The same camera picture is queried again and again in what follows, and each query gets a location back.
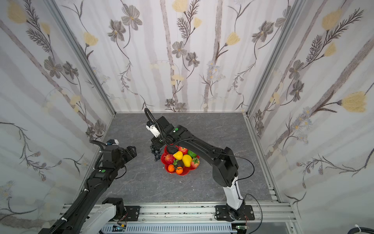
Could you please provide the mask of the black avocado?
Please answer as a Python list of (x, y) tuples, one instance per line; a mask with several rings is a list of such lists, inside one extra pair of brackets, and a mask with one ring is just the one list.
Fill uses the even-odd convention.
[(173, 146), (166, 146), (166, 153), (167, 154), (175, 154), (179, 151), (179, 149), (177, 147), (173, 147)]

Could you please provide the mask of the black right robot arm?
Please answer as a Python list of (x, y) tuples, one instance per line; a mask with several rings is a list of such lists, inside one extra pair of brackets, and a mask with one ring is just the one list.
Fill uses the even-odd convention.
[(146, 110), (148, 119), (146, 128), (152, 132), (151, 150), (156, 160), (161, 160), (169, 173), (186, 175), (198, 168), (200, 161), (206, 161), (212, 167), (214, 181), (223, 187), (226, 196), (224, 206), (216, 206), (215, 219), (233, 222), (236, 220), (254, 220), (249, 215), (245, 197), (242, 196), (238, 182), (238, 156), (230, 148), (219, 148), (196, 137), (186, 127), (174, 127), (165, 117), (155, 119)]

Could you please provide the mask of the black grape bunch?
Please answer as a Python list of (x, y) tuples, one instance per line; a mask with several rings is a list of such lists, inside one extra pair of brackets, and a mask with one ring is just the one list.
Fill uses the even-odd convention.
[(154, 160), (158, 161), (161, 159), (161, 151), (153, 143), (150, 146), (151, 153), (154, 155)]

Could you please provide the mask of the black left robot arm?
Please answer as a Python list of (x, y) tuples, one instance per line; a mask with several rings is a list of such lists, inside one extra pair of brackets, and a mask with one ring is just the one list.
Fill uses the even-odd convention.
[(119, 170), (137, 156), (134, 146), (122, 148), (112, 144), (100, 148), (100, 157), (76, 200), (52, 227), (41, 229), (40, 234), (80, 234), (90, 211), (115, 181)]

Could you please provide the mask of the red apple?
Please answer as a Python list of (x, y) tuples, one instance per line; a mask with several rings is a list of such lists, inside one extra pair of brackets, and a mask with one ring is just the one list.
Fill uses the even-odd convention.
[(183, 155), (186, 155), (188, 154), (188, 149), (187, 148), (184, 148), (184, 147), (179, 147), (179, 151), (181, 151), (183, 153)]

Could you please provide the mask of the red strawberry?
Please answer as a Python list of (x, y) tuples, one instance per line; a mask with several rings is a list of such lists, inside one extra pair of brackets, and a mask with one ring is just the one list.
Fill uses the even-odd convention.
[(191, 161), (191, 169), (195, 169), (200, 165), (200, 160), (199, 158), (193, 158)]

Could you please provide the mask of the dark red wrinkled fruit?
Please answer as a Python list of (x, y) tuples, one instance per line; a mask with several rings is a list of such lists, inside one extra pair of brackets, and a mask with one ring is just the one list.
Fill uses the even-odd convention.
[(165, 156), (165, 163), (167, 164), (167, 165), (170, 165), (170, 164), (174, 164), (174, 161), (175, 161), (176, 159), (175, 159), (175, 157), (172, 155), (172, 154), (167, 154), (166, 156)]

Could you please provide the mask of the orange tangerine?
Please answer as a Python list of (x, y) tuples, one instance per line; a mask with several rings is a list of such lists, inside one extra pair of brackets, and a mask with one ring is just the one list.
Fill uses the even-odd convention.
[(184, 172), (184, 169), (183, 169), (183, 167), (178, 166), (178, 167), (175, 168), (175, 172), (178, 175), (181, 175)]
[(170, 164), (170, 165), (168, 166), (168, 171), (169, 171), (170, 173), (175, 172), (175, 166), (174, 166), (173, 164)]

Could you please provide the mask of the dark brown avocado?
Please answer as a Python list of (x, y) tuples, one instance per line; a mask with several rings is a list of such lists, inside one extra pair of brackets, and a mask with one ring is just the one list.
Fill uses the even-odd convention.
[(183, 168), (184, 167), (184, 163), (181, 160), (175, 160), (173, 165), (174, 165), (175, 168), (178, 168), (178, 167)]

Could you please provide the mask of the green lime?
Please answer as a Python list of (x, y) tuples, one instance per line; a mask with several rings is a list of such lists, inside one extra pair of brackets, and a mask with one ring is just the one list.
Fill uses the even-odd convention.
[(190, 155), (192, 158), (196, 158), (197, 154), (192, 152), (191, 150), (188, 150), (188, 155)]

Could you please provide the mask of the red flower-shaped plate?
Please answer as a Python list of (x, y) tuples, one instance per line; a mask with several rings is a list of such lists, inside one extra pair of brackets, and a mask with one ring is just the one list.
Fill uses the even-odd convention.
[[(165, 170), (168, 172), (168, 173), (170, 173), (169, 171), (168, 171), (168, 166), (169, 165), (167, 165), (166, 163), (165, 163), (165, 156), (167, 155), (167, 153), (166, 153), (166, 147), (165, 147), (165, 149), (164, 149), (164, 153), (163, 153), (163, 155), (161, 156), (161, 162), (164, 164), (164, 168), (165, 168)], [(180, 175), (180, 176), (185, 176), (185, 175), (187, 175), (190, 171), (193, 171), (193, 170), (195, 170), (195, 169), (191, 169), (191, 168), (188, 168), (188, 167), (183, 167), (183, 169), (184, 169), (184, 172)]]

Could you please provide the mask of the yellow lemon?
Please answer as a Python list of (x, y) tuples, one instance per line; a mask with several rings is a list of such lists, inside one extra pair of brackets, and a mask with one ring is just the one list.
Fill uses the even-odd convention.
[(182, 162), (183, 162), (183, 164), (184, 164), (185, 167), (189, 168), (191, 166), (192, 157), (190, 155), (188, 155), (188, 154), (183, 155)]
[(183, 152), (181, 151), (177, 151), (175, 154), (173, 154), (173, 157), (176, 159), (176, 160), (182, 160), (183, 158)]

